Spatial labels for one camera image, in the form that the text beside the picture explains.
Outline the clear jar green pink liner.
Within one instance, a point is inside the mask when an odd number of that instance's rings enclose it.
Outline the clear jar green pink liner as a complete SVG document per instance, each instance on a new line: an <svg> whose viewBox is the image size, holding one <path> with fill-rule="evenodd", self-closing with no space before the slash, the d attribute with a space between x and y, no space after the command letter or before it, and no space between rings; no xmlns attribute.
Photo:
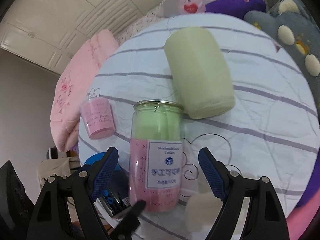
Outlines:
<svg viewBox="0 0 320 240"><path fill-rule="evenodd" d="M164 100L134 106L130 138L129 200L148 212L168 212L180 197L183 107Z"/></svg>

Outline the white paper cup lying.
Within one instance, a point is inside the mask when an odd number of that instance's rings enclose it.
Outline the white paper cup lying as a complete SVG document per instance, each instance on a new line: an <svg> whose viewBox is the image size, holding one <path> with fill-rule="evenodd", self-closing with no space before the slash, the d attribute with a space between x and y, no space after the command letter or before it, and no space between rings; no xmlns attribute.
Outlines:
<svg viewBox="0 0 320 240"><path fill-rule="evenodd" d="M189 232L211 229L223 206L213 193L199 193L192 196L185 207L185 223Z"/></svg>

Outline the small pink plastic cup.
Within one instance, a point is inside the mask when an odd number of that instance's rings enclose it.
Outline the small pink plastic cup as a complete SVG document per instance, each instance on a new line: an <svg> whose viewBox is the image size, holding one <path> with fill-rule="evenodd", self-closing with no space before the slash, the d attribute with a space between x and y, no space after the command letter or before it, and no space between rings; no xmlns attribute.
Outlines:
<svg viewBox="0 0 320 240"><path fill-rule="evenodd" d="M86 100L81 105L80 113L89 139L104 139L116 132L112 108L106 98L95 97Z"/></svg>

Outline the pale green cup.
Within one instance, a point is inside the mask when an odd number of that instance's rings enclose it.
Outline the pale green cup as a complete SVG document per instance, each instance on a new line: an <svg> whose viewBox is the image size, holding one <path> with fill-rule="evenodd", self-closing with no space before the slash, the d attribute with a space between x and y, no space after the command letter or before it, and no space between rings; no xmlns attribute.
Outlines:
<svg viewBox="0 0 320 240"><path fill-rule="evenodd" d="M235 106L229 67L210 31L178 30L167 39L164 52L182 105L192 119L221 115Z"/></svg>

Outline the blue black can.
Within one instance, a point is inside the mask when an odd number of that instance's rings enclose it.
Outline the blue black can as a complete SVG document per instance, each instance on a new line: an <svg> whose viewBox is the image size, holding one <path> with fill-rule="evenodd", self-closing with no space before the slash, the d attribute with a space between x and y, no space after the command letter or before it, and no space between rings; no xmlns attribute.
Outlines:
<svg viewBox="0 0 320 240"><path fill-rule="evenodd" d="M89 197L92 201L99 200L111 218L122 217L131 207L129 203L129 179L118 161L118 151L111 147L107 152L97 153L85 162L94 166L105 155L110 159L98 168L97 176L90 182Z"/></svg>

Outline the pink blanket right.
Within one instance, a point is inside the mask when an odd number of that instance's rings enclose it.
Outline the pink blanket right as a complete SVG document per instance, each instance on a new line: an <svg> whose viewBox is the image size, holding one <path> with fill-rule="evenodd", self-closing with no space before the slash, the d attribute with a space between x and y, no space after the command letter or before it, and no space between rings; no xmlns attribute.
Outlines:
<svg viewBox="0 0 320 240"><path fill-rule="evenodd" d="M308 203L290 213L286 219L290 240L299 239L314 218L318 208L319 204Z"/></svg>

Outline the purple bed sheet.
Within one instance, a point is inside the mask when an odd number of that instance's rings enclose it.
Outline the purple bed sheet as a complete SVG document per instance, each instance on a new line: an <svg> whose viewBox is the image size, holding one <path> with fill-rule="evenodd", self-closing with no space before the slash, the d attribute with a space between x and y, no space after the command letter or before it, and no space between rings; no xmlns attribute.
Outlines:
<svg viewBox="0 0 320 240"><path fill-rule="evenodd" d="M318 189L319 189L319 167L315 167L311 175L310 181L301 199L297 203L296 208L305 205L315 195Z"/></svg>

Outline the folded pink quilt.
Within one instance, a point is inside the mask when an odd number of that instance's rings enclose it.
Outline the folded pink quilt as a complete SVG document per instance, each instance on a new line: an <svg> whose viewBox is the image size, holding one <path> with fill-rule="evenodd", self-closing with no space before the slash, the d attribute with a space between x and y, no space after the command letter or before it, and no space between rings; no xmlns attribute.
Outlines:
<svg viewBox="0 0 320 240"><path fill-rule="evenodd" d="M61 74L50 113L50 130L58 151L67 152L78 143L80 106L103 63L118 47L113 34L104 29L84 42Z"/></svg>

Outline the striped white tablecloth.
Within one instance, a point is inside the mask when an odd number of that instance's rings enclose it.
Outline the striped white tablecloth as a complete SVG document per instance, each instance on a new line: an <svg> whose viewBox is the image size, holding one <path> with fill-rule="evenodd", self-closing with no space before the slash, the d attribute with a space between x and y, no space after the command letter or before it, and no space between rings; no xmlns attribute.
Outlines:
<svg viewBox="0 0 320 240"><path fill-rule="evenodd" d="M317 108L310 87L291 56L273 39L243 20L223 14L182 15L155 23L124 37L91 84L112 106L116 133L91 140L84 125L79 156L115 147L119 164L129 168L134 104L148 99L177 101L163 47L185 27L202 27L216 39L234 85L235 106L227 113L200 120L185 117L186 155L179 204L170 212L144 213L134 239L204 239L210 226L185 223L189 198L210 187L199 167L198 151L213 156L244 177L270 178L286 215L299 202L310 180L319 150Z"/></svg>

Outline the grey koala plush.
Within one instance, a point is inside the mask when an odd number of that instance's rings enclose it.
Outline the grey koala plush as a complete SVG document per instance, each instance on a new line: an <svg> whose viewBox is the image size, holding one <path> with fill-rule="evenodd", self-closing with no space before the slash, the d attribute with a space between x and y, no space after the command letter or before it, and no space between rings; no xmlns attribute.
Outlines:
<svg viewBox="0 0 320 240"><path fill-rule="evenodd" d="M267 33L292 57L319 106L319 29L295 0L282 0L269 12L250 11L244 20Z"/></svg>

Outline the cream wardrobe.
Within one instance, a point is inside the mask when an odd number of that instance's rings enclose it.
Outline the cream wardrobe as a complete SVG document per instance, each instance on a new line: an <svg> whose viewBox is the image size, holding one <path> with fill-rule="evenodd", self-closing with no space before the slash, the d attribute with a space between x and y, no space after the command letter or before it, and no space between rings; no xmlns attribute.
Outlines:
<svg viewBox="0 0 320 240"><path fill-rule="evenodd" d="M82 44L118 36L163 0L15 0L1 21L1 48L62 73Z"/></svg>

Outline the purple bolster pillow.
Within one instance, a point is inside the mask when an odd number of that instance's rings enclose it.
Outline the purple bolster pillow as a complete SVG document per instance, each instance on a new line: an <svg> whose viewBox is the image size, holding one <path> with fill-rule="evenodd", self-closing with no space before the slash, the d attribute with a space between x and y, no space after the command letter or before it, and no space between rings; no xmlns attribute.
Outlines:
<svg viewBox="0 0 320 240"><path fill-rule="evenodd" d="M205 5L206 12L225 14L244 19L249 11L266 12L266 3L264 0L215 0Z"/></svg>

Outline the grey small pillow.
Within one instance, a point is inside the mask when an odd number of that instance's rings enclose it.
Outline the grey small pillow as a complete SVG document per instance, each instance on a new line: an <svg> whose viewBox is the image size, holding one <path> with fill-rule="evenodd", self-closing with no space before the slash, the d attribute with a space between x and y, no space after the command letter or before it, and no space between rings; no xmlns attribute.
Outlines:
<svg viewBox="0 0 320 240"><path fill-rule="evenodd" d="M163 15L165 18L170 18L182 15L179 6L180 0L164 0L163 2Z"/></svg>

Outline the pink bunny plush left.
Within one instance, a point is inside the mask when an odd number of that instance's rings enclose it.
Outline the pink bunny plush left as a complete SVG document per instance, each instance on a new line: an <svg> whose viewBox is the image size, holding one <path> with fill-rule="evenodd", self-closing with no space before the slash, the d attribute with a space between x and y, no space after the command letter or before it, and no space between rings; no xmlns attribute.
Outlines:
<svg viewBox="0 0 320 240"><path fill-rule="evenodd" d="M178 0L177 12L180 15L206 12L204 0Z"/></svg>

